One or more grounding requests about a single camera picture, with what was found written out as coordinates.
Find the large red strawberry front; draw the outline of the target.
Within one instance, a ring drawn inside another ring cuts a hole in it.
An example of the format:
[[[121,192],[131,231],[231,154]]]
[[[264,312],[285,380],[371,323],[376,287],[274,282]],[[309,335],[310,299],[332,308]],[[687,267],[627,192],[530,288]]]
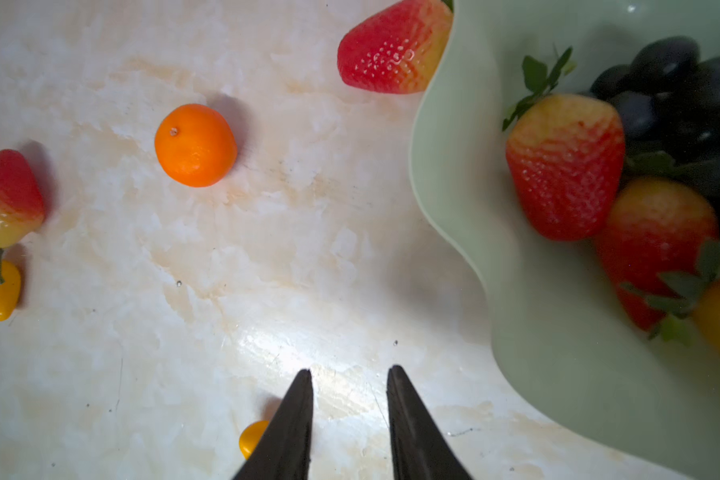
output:
[[[659,279],[674,294],[647,294],[646,305],[663,313],[652,334],[665,341],[688,342],[687,325],[720,354],[720,240],[705,242],[692,273],[670,271]]]

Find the green scalloped fruit bowl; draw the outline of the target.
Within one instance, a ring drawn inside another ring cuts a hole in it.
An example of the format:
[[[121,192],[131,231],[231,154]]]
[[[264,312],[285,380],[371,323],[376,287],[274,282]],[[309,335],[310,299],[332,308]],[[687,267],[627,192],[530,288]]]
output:
[[[560,83],[579,92],[610,65],[673,34],[720,54],[720,1],[459,1],[410,148],[410,179],[430,223],[466,259],[489,338],[511,386],[556,423],[696,479],[720,479],[720,355],[649,340],[622,310],[586,242],[538,235],[519,207],[503,119],[526,94],[521,63],[571,48]]]

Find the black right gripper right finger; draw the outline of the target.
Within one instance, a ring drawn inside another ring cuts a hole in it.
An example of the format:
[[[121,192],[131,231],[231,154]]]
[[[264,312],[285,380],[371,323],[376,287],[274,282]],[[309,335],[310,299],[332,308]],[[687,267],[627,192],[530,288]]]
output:
[[[395,479],[472,480],[400,365],[389,369],[387,403]]]

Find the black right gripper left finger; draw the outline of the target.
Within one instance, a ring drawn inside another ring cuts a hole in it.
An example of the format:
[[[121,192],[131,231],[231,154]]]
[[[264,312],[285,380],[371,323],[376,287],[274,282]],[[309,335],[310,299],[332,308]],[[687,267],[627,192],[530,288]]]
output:
[[[313,384],[300,370],[257,447],[233,480],[307,480],[313,425]]]

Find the dark grape bunch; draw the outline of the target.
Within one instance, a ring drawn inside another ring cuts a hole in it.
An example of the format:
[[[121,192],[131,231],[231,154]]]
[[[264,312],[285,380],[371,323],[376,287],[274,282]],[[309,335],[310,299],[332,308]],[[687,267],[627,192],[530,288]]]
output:
[[[585,95],[614,106],[627,148],[622,180],[668,177],[698,191],[720,224],[720,55],[672,36],[599,74]]]

